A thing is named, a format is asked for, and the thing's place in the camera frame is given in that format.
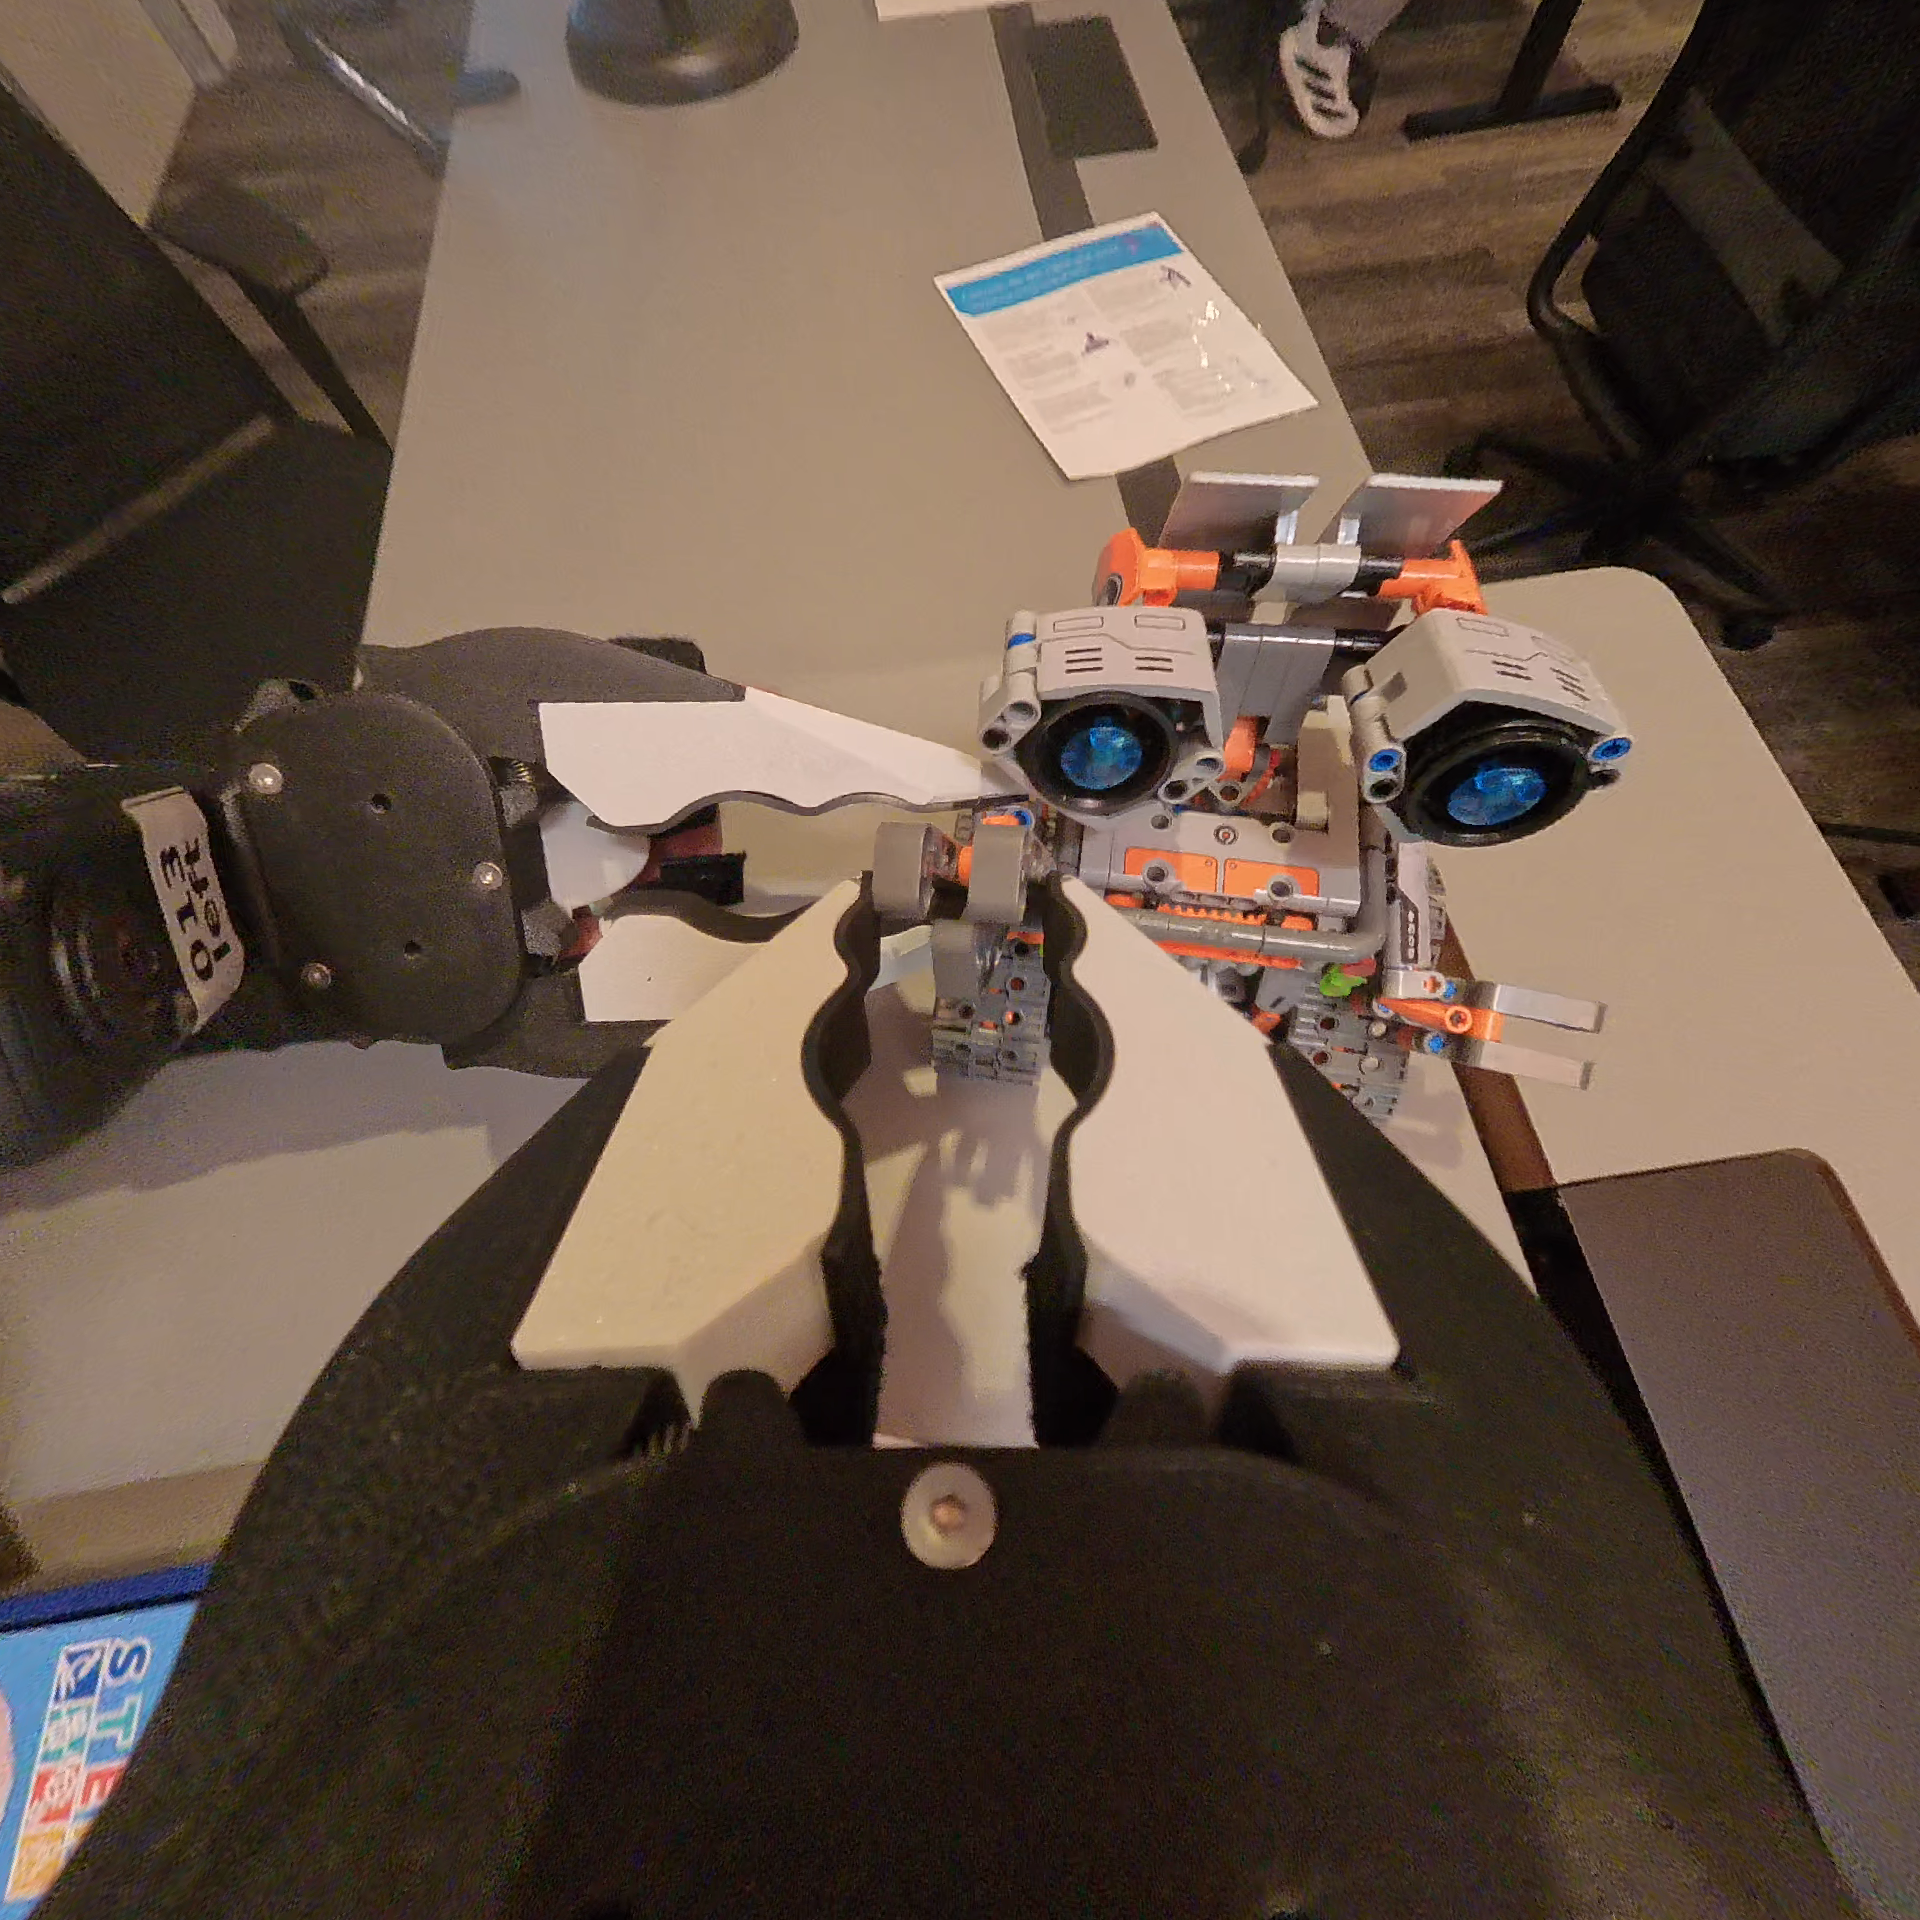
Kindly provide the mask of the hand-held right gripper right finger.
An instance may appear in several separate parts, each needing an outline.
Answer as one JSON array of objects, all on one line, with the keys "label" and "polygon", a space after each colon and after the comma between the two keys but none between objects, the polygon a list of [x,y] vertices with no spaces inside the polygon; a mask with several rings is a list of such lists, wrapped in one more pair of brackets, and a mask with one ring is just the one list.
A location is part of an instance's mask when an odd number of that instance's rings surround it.
[{"label": "hand-held right gripper right finger", "polygon": [[1257,1028],[1079,879],[1043,891],[1043,956],[1071,1110],[1027,1267],[1032,1393],[1390,1370],[1397,1333]]}]

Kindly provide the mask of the blue header printed sheet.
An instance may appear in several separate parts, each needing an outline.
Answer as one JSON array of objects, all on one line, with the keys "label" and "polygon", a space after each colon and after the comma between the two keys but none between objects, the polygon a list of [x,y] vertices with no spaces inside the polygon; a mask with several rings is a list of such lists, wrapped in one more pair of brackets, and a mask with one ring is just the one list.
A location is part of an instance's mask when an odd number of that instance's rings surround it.
[{"label": "blue header printed sheet", "polygon": [[1157,212],[941,275],[933,286],[1071,484],[1317,408]]}]

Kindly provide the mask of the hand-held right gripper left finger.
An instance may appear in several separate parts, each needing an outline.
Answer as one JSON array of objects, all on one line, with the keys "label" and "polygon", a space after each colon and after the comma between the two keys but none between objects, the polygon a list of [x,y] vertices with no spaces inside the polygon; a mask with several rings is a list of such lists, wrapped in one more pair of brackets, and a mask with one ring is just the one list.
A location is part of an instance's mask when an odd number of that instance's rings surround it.
[{"label": "hand-held right gripper left finger", "polygon": [[669,1021],[512,1339],[523,1369],[724,1370],[820,1361],[879,1393],[881,1282],[858,1134],[879,913],[847,879]]}]

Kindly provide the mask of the black orange tracked toy robot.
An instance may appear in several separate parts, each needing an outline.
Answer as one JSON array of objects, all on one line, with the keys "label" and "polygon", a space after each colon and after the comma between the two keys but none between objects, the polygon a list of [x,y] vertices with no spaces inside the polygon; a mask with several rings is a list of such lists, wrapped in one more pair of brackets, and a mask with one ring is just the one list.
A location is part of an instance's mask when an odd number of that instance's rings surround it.
[{"label": "black orange tracked toy robot", "polygon": [[1385,1122],[1407,1059],[1585,1092],[1593,998],[1449,973],[1438,848],[1494,848],[1621,779],[1632,737],[1562,641],[1485,610],[1485,476],[1367,476],[1304,543],[1314,476],[1195,474],[1125,527],[1092,605],[1008,620],[976,737],[1007,798],[877,835],[877,909],[933,935],[931,1059],[1046,1063],[1043,883],[1079,879],[1271,1046]]}]

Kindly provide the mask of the blue robot kit box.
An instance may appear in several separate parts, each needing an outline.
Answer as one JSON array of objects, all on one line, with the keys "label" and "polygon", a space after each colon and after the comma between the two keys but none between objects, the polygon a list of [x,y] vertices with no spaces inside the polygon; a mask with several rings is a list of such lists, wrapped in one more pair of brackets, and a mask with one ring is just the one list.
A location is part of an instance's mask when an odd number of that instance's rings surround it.
[{"label": "blue robot kit box", "polygon": [[2,1600],[2,1916],[31,1916],[151,1721],[208,1565]]}]

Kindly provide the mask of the black square table cover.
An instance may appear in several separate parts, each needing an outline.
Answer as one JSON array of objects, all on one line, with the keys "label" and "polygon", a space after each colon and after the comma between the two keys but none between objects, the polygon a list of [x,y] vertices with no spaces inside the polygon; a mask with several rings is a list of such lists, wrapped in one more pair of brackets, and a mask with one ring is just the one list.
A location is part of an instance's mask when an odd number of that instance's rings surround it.
[{"label": "black square table cover", "polygon": [[1022,31],[1047,152],[1151,152],[1159,135],[1112,16],[1034,19]]}]

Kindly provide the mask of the black table leg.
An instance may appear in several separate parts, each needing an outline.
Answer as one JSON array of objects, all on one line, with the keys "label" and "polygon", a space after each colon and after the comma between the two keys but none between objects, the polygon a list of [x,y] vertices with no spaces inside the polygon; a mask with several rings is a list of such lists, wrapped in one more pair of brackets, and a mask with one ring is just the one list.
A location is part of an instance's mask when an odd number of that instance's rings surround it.
[{"label": "black table leg", "polygon": [[1534,2],[1513,65],[1490,101],[1407,113],[1404,140],[1439,140],[1475,130],[1513,130],[1569,119],[1618,113],[1624,99],[1609,80],[1554,80],[1582,2]]}]

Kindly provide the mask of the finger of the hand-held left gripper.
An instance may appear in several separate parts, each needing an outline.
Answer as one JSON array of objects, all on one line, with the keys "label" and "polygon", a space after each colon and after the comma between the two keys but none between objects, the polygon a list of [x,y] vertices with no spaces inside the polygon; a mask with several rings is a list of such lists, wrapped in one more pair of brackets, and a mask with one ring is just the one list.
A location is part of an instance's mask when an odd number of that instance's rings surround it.
[{"label": "finger of the hand-held left gripper", "polygon": [[578,959],[587,1025],[669,1021],[747,964],[817,902],[750,913],[689,891],[641,891],[599,913],[599,941]]},{"label": "finger of the hand-held left gripper", "polygon": [[820,815],[989,798],[989,763],[974,753],[757,690],[732,701],[543,701],[540,733],[545,770],[610,829],[669,829],[732,801]]}]

